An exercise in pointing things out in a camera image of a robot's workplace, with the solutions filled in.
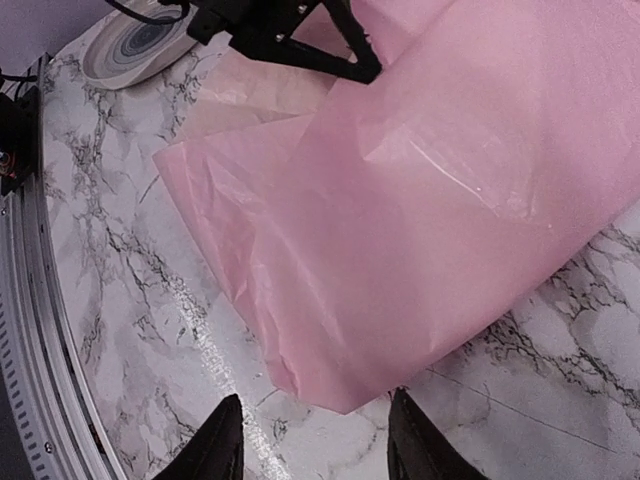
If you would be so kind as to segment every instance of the crumpled paper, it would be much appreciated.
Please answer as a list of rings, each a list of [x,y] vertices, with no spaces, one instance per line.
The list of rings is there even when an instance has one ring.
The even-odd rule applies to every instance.
[[[353,6],[386,64],[372,85],[214,71],[236,94],[190,117],[214,127],[155,156],[274,383],[338,412],[477,334],[640,197],[638,5]],[[312,93],[289,102],[291,79]]]

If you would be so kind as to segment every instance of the pink tissue paper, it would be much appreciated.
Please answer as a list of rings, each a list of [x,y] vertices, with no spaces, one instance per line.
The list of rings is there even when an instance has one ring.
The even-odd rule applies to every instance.
[[[637,3],[353,7],[386,66],[373,84],[231,54],[155,156],[275,385],[345,413],[640,196]]]

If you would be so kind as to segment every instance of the wire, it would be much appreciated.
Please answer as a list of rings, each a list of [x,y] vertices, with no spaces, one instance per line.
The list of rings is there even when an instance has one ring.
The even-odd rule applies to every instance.
[[[28,83],[28,82],[37,82],[38,81],[38,76],[37,75],[31,75],[31,68],[29,68],[29,70],[27,70],[27,75],[22,76],[22,77],[13,76],[13,78],[16,79],[16,80],[12,80],[12,81],[18,82],[18,86],[16,87],[16,91],[13,93],[13,101],[14,102],[17,102],[18,99],[20,98],[20,92],[22,91],[22,87],[24,87],[26,83]]]
[[[187,17],[187,15],[189,15],[189,9],[191,7],[191,4],[189,3],[188,0],[176,1],[174,3],[175,4],[179,3],[180,7],[182,8],[182,12],[180,12],[179,17],[151,18],[151,17],[146,17],[144,15],[141,15],[138,12],[135,12],[128,7],[125,7],[124,5],[117,2],[116,0],[104,0],[104,1],[107,2],[109,5],[111,5],[113,8],[115,8],[116,10],[124,13],[128,17],[131,17],[134,20],[138,20],[139,22],[146,23],[147,25],[173,25],[174,23],[178,23],[184,20]]]
[[[5,75],[0,70],[0,78],[7,82],[37,82],[38,77],[36,75],[20,76],[20,75]]]

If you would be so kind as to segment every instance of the white marble countertop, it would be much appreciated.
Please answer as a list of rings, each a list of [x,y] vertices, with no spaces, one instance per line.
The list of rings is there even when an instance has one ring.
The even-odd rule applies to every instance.
[[[225,40],[105,92],[80,73],[96,31],[48,70],[44,158],[67,316],[125,471],[151,479],[237,392],[249,479],[386,479],[388,399],[341,417],[274,390],[152,162]],[[410,389],[494,480],[640,479],[640,205]]]

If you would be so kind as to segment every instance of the metal rail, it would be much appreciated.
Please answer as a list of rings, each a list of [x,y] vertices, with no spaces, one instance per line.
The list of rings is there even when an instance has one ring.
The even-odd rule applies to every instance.
[[[45,66],[34,67],[40,84]],[[126,480],[62,301],[40,175],[41,112],[38,122],[36,173],[0,203],[0,367],[36,480]]]

